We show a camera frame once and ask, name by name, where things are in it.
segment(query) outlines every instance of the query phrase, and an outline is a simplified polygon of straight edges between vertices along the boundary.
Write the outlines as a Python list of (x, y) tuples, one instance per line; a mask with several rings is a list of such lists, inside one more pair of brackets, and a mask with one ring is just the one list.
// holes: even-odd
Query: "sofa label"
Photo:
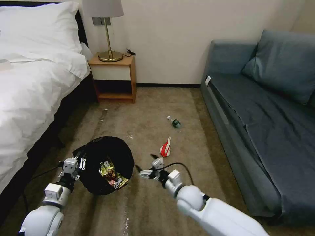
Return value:
[(208, 77), (206, 78), (206, 86), (208, 86), (208, 84), (209, 84), (210, 80), (211, 80), (211, 77), (210, 77), (210, 76), (208, 76)]

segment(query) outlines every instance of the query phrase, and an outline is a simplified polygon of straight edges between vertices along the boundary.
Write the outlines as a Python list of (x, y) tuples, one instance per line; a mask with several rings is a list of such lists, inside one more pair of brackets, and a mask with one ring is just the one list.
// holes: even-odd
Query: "plastic bottle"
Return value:
[(171, 122), (171, 124), (175, 127), (175, 128), (179, 128), (181, 123), (179, 120), (176, 119), (172, 119), (171, 116), (168, 116), (167, 119)]

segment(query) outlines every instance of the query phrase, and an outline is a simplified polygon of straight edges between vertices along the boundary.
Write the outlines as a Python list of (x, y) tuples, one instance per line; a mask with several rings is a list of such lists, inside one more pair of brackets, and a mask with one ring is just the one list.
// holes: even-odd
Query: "wooden nightstand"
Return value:
[(124, 99), (135, 102), (137, 93), (136, 68), (134, 56), (117, 62), (103, 62), (96, 54), (88, 61), (98, 100)]

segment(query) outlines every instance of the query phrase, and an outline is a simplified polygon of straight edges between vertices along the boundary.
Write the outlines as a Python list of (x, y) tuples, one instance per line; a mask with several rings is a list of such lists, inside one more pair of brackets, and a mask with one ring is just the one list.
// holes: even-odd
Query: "black cable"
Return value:
[(127, 49), (127, 53), (129, 53), (130, 55), (126, 55), (126, 54), (123, 54), (123, 55), (126, 56), (126, 57), (131, 57), (132, 55), (133, 56), (137, 55), (136, 53), (132, 52), (130, 49)]
[[(45, 172), (43, 172), (43, 173), (41, 173), (41, 174), (39, 174), (39, 175), (37, 175), (37, 176), (31, 178), (31, 179), (27, 182), (27, 184), (28, 184), (30, 181), (32, 181), (33, 179), (36, 179), (36, 178), (38, 178), (38, 177), (40, 177), (40, 176), (42, 176), (42, 175), (44, 175), (44, 174), (47, 174), (47, 173), (49, 173), (49, 172), (51, 172), (51, 171), (53, 171), (53, 170), (55, 170), (55, 169), (57, 169), (57, 168), (59, 168), (59, 167), (60, 167), (60, 163), (59, 163), (59, 165), (58, 165), (57, 167), (55, 167), (55, 168), (53, 168), (53, 169), (50, 169), (50, 170), (48, 170), (48, 171), (45, 171)], [(27, 203), (27, 198), (26, 198), (26, 195), (25, 195), (25, 190), (24, 190), (23, 193), (22, 193), (22, 197), (23, 197), (23, 201), (24, 201), (24, 205), (25, 205), (25, 214), (27, 215), (27, 214), (29, 213), (29, 205), (28, 205), (28, 203)]]
[(193, 178), (191, 177), (191, 174), (190, 174), (189, 169), (187, 168), (187, 166), (185, 166), (185, 165), (184, 165), (183, 163), (181, 163), (181, 162), (173, 162), (173, 163), (171, 163), (171, 164), (169, 164), (169, 165), (167, 165), (167, 166), (164, 166), (163, 168), (154, 169), (154, 171), (163, 170), (163, 169), (165, 169), (165, 168), (167, 168), (167, 167), (170, 167), (170, 166), (172, 166), (172, 165), (182, 165), (183, 167), (185, 167), (185, 169), (186, 169), (186, 171), (187, 171), (187, 173), (188, 173), (188, 175), (189, 175), (191, 184), (192, 184), (192, 185), (195, 185), (195, 184), (194, 184), (194, 181), (193, 181)]
[(55, 167), (55, 168), (53, 168), (53, 169), (50, 169), (50, 170), (48, 170), (48, 171), (45, 171), (45, 172), (43, 172), (43, 173), (41, 173), (41, 174), (39, 174), (39, 175), (37, 175), (37, 176), (31, 178), (30, 181), (32, 181), (33, 179), (36, 179), (36, 178), (38, 178), (38, 177), (40, 177), (40, 176), (42, 176), (42, 175), (44, 175), (44, 174), (47, 174), (48, 172), (51, 172), (51, 171), (53, 171), (53, 170), (55, 170), (55, 169), (57, 169), (57, 168), (59, 168), (59, 166), (57, 166), (57, 167)]
[(27, 203), (27, 199), (26, 199), (26, 196), (25, 196), (25, 191), (23, 191), (22, 197), (23, 197), (24, 205), (25, 205), (25, 215), (27, 216), (28, 213), (29, 213), (29, 205)]

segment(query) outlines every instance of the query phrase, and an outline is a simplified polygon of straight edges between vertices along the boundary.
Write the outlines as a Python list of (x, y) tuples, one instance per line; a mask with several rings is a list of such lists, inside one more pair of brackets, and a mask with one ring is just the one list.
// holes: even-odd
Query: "floor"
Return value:
[[(168, 115), (181, 121), (181, 129), (170, 125)], [(37, 173), (53, 168), (59, 160), (71, 157), (73, 150), (100, 136), (125, 140), (135, 163), (143, 168), (150, 167), (150, 154), (158, 154), (171, 136), (171, 155), (165, 162), (185, 163), (203, 192), (247, 212), (200, 89), (139, 88), (135, 104), (83, 104), (60, 133), (66, 147), (52, 148)], [(184, 169), (176, 169), (189, 183)], [(31, 210), (40, 205), (44, 188), (57, 180), (59, 172), (29, 183), (26, 196)], [(24, 211), (20, 198), (0, 228), (0, 235), (16, 235)], [(196, 222), (179, 213), (174, 199), (158, 182), (140, 179), (135, 170), (125, 188), (107, 196), (94, 196), (77, 182), (63, 213), (59, 235), (207, 235)], [(260, 221), (271, 236), (315, 235), (315, 228), (269, 226)]]

